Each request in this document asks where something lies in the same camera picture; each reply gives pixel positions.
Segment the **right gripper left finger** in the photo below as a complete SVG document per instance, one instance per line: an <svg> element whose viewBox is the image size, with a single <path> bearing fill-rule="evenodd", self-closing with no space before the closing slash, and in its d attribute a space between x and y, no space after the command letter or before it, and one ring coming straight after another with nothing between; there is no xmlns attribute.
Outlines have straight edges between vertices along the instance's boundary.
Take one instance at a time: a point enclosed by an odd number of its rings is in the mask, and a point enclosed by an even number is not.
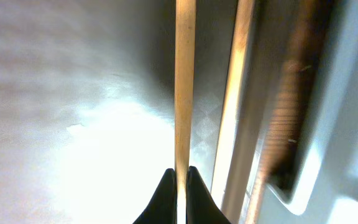
<svg viewBox="0 0 358 224"><path fill-rule="evenodd" d="M176 224L177 182L175 171L167 169L149 204L134 221L134 224Z"/></svg>

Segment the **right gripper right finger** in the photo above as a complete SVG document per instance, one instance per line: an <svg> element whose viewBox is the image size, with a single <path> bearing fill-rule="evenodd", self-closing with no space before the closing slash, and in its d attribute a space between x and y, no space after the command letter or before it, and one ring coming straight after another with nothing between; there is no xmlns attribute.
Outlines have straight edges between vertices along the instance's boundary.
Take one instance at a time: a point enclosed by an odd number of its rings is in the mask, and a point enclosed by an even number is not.
<svg viewBox="0 0 358 224"><path fill-rule="evenodd" d="M198 169L189 166L186 180L187 224L230 224L205 186Z"/></svg>

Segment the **wooden chopstick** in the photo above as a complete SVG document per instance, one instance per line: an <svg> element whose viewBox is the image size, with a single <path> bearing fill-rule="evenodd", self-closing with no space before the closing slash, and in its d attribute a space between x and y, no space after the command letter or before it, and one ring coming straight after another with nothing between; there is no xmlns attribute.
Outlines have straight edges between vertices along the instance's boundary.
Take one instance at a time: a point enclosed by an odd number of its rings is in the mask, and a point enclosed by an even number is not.
<svg viewBox="0 0 358 224"><path fill-rule="evenodd" d="M175 1L175 173L177 224L186 223L195 62L196 1Z"/></svg>
<svg viewBox="0 0 358 224"><path fill-rule="evenodd" d="M244 75L247 66L249 33L252 31L255 0L238 0L236 19L232 36L229 68L219 128L218 144L214 162L211 196L218 206L223 208L229 170L234 153L236 133L241 114L244 91Z"/></svg>

